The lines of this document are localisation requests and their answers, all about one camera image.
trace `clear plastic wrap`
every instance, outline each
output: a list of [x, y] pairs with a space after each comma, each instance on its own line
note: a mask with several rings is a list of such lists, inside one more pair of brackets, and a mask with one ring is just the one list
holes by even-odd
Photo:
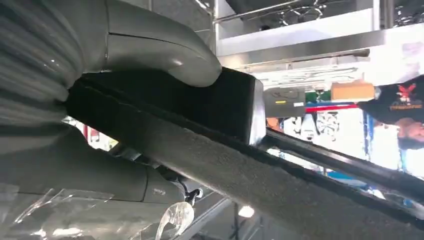
[[164, 228], [168, 223], [175, 226], [175, 228], [170, 231], [173, 232], [174, 236], [181, 235], [190, 226], [190, 224], [192, 224], [194, 218], [195, 211], [189, 203], [175, 203], [166, 210], [160, 220], [155, 240], [161, 240]]
[[19, 187], [0, 183], [0, 226], [8, 215], [9, 209], [18, 195]]
[[108, 193], [93, 191], [51, 189], [15, 218], [4, 239], [59, 240], [90, 236], [90, 229], [76, 227], [72, 222], [81, 212], [112, 197]]

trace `store shelf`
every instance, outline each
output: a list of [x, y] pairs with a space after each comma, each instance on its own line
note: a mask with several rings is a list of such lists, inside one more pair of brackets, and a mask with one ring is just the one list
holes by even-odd
[[231, 21], [228, 21], [231, 25], [227, 29], [225, 29], [226, 25], [221, 25], [217, 28], [217, 34], [220, 37], [216, 42], [216, 54], [218, 57], [349, 36], [374, 30], [372, 8], [266, 31], [223, 38], [224, 29], [230, 33], [242, 29], [241, 26], [244, 23], [238, 19], [236, 21], [239, 21], [239, 25], [236, 25], [236, 23], [231, 24]]
[[398, 46], [404, 43], [422, 41], [424, 23], [334, 37], [329, 39], [253, 50], [237, 54], [220, 56], [219, 61], [224, 67], [243, 72], [259, 73], [261, 66], [277, 66], [335, 56], [366, 54], [364, 50], [372, 50], [380, 46]]
[[334, 82], [360, 79], [369, 62], [368, 57], [345, 55], [262, 65], [250, 73], [263, 83], [265, 89], [304, 88], [309, 91], [329, 89]]

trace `fluorescent light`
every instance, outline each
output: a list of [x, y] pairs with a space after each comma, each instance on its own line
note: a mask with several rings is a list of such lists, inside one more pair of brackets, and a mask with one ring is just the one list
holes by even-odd
[[243, 206], [240, 211], [238, 211], [238, 215], [244, 218], [251, 218], [254, 213], [255, 210], [250, 206]]

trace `cardboard box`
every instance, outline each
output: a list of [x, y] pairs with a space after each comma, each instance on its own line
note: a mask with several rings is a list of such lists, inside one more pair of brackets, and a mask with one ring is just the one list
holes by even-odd
[[331, 85], [332, 102], [364, 102], [373, 99], [374, 94], [373, 84], [363, 80]]

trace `red logo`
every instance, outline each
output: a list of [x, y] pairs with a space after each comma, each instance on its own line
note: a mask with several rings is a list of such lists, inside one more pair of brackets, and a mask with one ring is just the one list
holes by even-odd
[[409, 87], [404, 87], [399, 85], [399, 92], [397, 93], [400, 96], [400, 100], [405, 103], [409, 103], [411, 101], [412, 91], [417, 87], [417, 85], [411, 84]]

